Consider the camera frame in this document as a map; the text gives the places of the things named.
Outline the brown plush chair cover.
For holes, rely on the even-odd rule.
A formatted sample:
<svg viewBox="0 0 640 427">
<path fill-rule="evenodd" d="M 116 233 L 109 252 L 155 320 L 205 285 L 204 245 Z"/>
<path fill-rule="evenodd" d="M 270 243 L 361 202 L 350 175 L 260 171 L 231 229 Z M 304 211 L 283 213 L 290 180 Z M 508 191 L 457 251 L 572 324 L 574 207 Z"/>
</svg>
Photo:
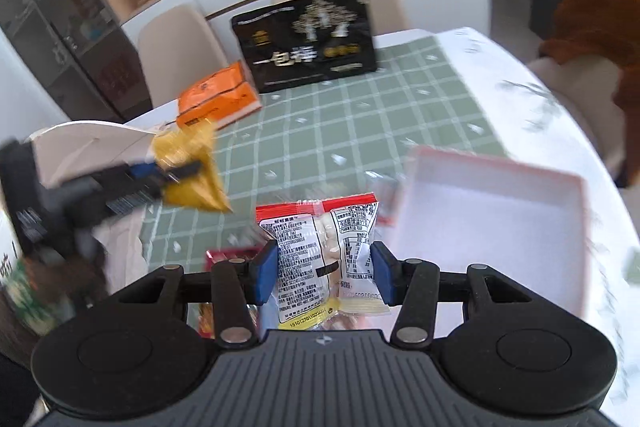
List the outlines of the brown plush chair cover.
<svg viewBox="0 0 640 427">
<path fill-rule="evenodd" d="M 639 0 L 562 0 L 539 54 L 564 65 L 602 57 L 620 72 L 612 101 L 624 117 L 625 174 L 639 182 Z"/>
</svg>

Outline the green checkered tablecloth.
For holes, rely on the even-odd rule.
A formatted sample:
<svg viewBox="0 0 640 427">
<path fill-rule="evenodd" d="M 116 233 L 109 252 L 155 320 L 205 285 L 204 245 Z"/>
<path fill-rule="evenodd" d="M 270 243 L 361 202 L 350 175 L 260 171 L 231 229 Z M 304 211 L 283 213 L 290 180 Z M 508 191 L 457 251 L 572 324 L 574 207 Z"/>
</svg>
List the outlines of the green checkered tablecloth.
<svg viewBox="0 0 640 427">
<path fill-rule="evenodd" d="M 239 245 L 258 202 L 362 192 L 368 172 L 399 178 L 419 145 L 574 173 L 590 220 L 586 315 L 620 363 L 604 410 L 630 425 L 639 410 L 639 239 L 588 136 L 524 64 L 472 28 L 399 31 L 375 44 L 375 74 L 267 94 L 258 113 L 222 129 L 217 161 L 232 213 L 149 207 L 125 225 L 113 284 L 163 261 L 197 268 L 207 248 Z"/>
</svg>

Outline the black plum gift box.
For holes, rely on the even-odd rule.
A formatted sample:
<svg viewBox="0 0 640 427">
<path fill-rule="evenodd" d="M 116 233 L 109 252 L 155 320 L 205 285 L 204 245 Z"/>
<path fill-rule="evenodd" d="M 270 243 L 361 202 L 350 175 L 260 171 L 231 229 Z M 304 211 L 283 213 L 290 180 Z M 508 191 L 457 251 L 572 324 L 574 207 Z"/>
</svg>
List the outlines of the black plum gift box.
<svg viewBox="0 0 640 427">
<path fill-rule="evenodd" d="M 378 69 L 368 0 L 288 0 L 235 15 L 231 28 L 262 93 Z"/>
</svg>

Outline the orange gift box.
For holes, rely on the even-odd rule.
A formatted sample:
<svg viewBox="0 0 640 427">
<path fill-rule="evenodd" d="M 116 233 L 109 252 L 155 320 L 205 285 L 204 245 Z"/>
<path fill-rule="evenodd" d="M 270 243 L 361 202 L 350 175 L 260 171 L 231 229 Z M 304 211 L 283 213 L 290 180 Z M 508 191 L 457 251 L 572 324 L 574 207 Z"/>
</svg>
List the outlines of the orange gift box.
<svg viewBox="0 0 640 427">
<path fill-rule="evenodd" d="M 209 120 L 221 129 L 261 108 L 250 72 L 242 62 L 235 62 L 180 94 L 176 124 L 184 128 Z"/>
</svg>

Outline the white red snack packet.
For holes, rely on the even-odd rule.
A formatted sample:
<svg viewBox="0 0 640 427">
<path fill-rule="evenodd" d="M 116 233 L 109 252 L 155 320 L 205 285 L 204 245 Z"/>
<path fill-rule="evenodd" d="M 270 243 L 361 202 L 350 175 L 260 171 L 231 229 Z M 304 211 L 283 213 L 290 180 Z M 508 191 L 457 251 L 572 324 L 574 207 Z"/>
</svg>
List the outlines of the white red snack packet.
<svg viewBox="0 0 640 427">
<path fill-rule="evenodd" d="M 372 193 L 257 207 L 258 227 L 279 247 L 278 278 L 260 307 L 260 327 L 358 329 L 390 312 L 373 280 L 376 220 Z"/>
</svg>

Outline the yellow snack packet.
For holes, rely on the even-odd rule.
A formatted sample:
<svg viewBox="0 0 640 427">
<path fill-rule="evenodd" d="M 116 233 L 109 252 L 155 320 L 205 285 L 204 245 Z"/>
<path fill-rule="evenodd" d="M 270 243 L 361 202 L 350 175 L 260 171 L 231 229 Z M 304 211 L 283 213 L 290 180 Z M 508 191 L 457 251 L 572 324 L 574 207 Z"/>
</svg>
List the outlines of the yellow snack packet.
<svg viewBox="0 0 640 427">
<path fill-rule="evenodd" d="M 169 179 L 163 188 L 165 204 L 209 212 L 231 210 L 217 168 L 215 145 L 216 124 L 209 120 L 154 136 L 154 160 Z"/>
</svg>

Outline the near white chair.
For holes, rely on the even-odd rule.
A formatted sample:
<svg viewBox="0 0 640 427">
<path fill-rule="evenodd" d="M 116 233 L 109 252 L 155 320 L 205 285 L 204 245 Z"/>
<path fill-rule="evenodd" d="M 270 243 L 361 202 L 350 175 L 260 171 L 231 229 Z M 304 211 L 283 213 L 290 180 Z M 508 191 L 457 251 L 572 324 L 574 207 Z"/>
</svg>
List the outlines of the near white chair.
<svg viewBox="0 0 640 427">
<path fill-rule="evenodd" d="M 126 124 L 81 120 L 39 130 L 29 140 L 41 183 L 54 187 L 88 172 L 149 160 L 154 136 Z"/>
</svg>

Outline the large red chicken snack pouch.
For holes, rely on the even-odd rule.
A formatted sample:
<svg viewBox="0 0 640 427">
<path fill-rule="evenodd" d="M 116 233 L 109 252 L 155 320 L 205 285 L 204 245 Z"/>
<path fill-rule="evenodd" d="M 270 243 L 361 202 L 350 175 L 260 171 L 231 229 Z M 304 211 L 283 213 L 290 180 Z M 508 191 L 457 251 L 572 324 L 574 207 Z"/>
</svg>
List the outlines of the large red chicken snack pouch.
<svg viewBox="0 0 640 427">
<path fill-rule="evenodd" d="M 257 312 L 247 303 L 236 269 L 247 269 L 258 254 L 256 247 L 206 251 L 205 268 L 212 289 L 210 303 L 200 304 L 198 332 L 204 338 L 247 343 L 258 337 Z"/>
</svg>

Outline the pink cardboard box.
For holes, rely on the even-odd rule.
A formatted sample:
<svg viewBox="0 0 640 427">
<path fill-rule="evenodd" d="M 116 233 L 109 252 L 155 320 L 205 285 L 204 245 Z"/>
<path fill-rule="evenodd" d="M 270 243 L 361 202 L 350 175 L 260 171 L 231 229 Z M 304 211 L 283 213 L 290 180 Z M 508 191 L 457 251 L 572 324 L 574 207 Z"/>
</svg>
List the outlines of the pink cardboard box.
<svg viewBox="0 0 640 427">
<path fill-rule="evenodd" d="M 418 146 L 384 242 L 399 259 L 462 272 L 490 265 L 576 315 L 586 309 L 587 197 L 580 176 Z"/>
</svg>

